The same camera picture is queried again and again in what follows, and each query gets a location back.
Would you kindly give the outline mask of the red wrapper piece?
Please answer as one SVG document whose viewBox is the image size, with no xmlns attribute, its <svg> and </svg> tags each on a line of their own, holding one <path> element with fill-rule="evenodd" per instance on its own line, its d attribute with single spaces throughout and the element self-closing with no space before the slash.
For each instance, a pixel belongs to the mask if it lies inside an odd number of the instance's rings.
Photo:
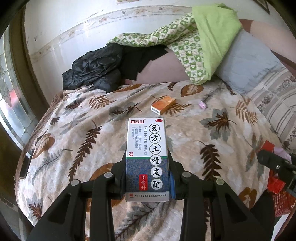
<svg viewBox="0 0 296 241">
<path fill-rule="evenodd" d="M 261 150 L 271 152 L 282 158 L 286 158 L 288 154 L 283 148 L 278 148 L 269 141 L 264 142 Z M 278 194 L 284 186 L 285 183 L 278 178 L 278 175 L 272 169 L 270 169 L 267 189 L 274 194 Z"/>
</svg>

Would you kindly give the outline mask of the blue white medicine box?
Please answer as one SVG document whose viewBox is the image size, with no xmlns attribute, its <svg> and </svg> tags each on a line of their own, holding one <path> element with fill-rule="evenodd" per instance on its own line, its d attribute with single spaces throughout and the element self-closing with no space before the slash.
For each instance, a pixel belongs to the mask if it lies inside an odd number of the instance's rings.
<svg viewBox="0 0 296 241">
<path fill-rule="evenodd" d="M 130 118 L 126 143 L 128 202 L 170 200 L 170 171 L 163 118 Z"/>
</svg>

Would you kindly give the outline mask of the red mesh trash basket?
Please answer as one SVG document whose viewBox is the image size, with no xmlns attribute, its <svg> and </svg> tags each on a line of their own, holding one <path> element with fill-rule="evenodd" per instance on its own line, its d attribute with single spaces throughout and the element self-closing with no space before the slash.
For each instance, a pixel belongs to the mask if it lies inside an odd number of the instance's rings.
<svg viewBox="0 0 296 241">
<path fill-rule="evenodd" d="M 275 217 L 290 214 L 295 206 L 295 197 L 285 190 L 281 190 L 278 194 L 272 193 L 271 195 L 274 202 Z"/>
</svg>

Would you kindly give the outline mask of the striped beige pillow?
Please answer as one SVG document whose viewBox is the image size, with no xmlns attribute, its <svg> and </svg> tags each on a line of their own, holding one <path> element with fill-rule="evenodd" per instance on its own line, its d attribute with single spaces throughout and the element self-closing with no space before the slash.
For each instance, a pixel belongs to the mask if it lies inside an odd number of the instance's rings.
<svg viewBox="0 0 296 241">
<path fill-rule="evenodd" d="M 283 148 L 295 153 L 295 77 L 283 67 L 246 94 L 270 123 Z"/>
</svg>

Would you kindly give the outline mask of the leaf pattern bed blanket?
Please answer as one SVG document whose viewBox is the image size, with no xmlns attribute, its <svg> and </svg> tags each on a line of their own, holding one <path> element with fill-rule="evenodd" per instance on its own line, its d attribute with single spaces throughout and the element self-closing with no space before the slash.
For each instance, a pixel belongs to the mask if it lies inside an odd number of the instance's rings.
<svg viewBox="0 0 296 241">
<path fill-rule="evenodd" d="M 57 97 L 29 141 L 32 159 L 26 177 L 16 176 L 16 199 L 31 224 L 71 181 L 110 171 L 125 152 L 128 120 L 155 117 L 151 104 L 164 96 L 176 99 L 163 114 L 173 159 L 201 179 L 223 178 L 253 207 L 269 174 L 257 153 L 265 141 L 283 145 L 246 94 L 220 79 L 126 85 L 111 93 L 83 87 Z"/>
</svg>

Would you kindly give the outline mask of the small purple wrapper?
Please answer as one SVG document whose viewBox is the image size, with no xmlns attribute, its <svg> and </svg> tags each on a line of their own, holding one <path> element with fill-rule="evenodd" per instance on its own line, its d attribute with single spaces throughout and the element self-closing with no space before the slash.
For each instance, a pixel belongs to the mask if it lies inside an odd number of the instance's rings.
<svg viewBox="0 0 296 241">
<path fill-rule="evenodd" d="M 199 106 L 201 109 L 205 110 L 207 108 L 206 104 L 203 101 L 199 102 Z"/>
</svg>

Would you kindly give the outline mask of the grey blue pillow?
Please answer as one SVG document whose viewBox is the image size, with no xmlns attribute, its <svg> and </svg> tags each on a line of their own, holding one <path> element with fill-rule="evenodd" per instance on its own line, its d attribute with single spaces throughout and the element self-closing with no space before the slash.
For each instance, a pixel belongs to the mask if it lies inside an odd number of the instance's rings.
<svg viewBox="0 0 296 241">
<path fill-rule="evenodd" d="M 262 41 L 241 29 L 215 74 L 242 94 L 252 91 L 266 75 L 283 67 Z"/>
</svg>

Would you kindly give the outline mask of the orange small box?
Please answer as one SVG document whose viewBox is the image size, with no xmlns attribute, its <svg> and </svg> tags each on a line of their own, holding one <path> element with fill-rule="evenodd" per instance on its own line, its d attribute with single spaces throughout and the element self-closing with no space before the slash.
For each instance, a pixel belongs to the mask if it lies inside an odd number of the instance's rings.
<svg viewBox="0 0 296 241">
<path fill-rule="evenodd" d="M 165 113 L 174 103 L 176 102 L 175 98 L 170 96 L 164 96 L 151 104 L 151 111 L 155 114 L 162 115 Z"/>
</svg>

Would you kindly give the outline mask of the pink bed sheet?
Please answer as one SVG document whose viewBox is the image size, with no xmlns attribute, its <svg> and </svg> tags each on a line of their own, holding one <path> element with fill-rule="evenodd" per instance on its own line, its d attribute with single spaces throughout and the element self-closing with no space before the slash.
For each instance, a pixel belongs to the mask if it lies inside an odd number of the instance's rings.
<svg viewBox="0 0 296 241">
<path fill-rule="evenodd" d="M 126 79 L 125 84 L 158 84 L 189 80 L 184 66 L 175 53 L 168 48 L 165 50 L 168 51 L 165 55 L 149 61 L 145 68 L 137 74 L 136 80 Z"/>
</svg>

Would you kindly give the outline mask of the green patterned quilt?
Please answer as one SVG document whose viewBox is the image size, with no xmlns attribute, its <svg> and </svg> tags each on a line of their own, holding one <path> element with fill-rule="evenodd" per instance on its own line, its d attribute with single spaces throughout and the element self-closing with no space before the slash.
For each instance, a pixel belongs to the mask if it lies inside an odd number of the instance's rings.
<svg viewBox="0 0 296 241">
<path fill-rule="evenodd" d="M 174 52 L 196 85 L 209 81 L 242 25 L 225 4 L 194 6 L 185 16 L 150 34 L 122 33 L 111 39 L 130 47 L 165 45 Z"/>
</svg>

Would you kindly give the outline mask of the black jacket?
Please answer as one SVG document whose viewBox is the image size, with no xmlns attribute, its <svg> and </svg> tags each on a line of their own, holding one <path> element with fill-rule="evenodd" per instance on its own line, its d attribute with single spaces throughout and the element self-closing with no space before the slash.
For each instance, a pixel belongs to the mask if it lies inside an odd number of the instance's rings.
<svg viewBox="0 0 296 241">
<path fill-rule="evenodd" d="M 76 59 L 71 69 L 62 74 L 63 89 L 74 90 L 82 86 L 113 92 L 126 79 L 136 80 L 145 66 L 167 54 L 165 45 L 130 47 L 116 43 L 107 44 L 87 52 Z"/>
</svg>

